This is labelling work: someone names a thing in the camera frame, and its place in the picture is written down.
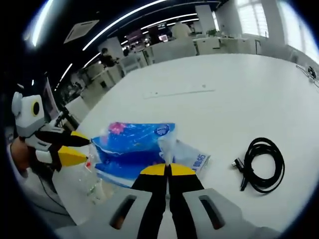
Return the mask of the person's left hand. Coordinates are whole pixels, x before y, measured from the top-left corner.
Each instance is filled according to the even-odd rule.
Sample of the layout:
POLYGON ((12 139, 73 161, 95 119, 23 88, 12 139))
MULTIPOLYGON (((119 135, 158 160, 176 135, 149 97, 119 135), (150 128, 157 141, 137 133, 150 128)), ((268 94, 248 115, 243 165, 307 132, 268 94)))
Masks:
POLYGON ((17 137, 13 140, 9 147, 13 163, 23 177, 26 175, 27 169, 30 167, 32 159, 31 152, 23 139, 17 137))

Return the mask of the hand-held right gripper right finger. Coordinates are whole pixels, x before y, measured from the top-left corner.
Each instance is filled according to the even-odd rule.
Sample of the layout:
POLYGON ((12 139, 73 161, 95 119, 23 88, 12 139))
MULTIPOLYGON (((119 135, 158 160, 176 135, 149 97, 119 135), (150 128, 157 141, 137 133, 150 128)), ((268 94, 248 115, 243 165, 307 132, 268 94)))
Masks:
POLYGON ((168 168, 170 211, 179 239, 277 239, 280 233, 244 219, 241 209, 214 189, 205 189, 183 165, 168 168))

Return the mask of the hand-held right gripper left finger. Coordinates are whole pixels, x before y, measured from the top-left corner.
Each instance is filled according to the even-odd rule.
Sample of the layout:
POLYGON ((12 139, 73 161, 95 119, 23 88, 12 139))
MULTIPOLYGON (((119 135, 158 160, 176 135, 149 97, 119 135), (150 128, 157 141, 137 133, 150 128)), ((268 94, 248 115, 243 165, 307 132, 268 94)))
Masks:
POLYGON ((100 204, 78 227, 82 239, 156 238, 165 211, 166 165, 143 169, 131 188, 123 188, 100 204))

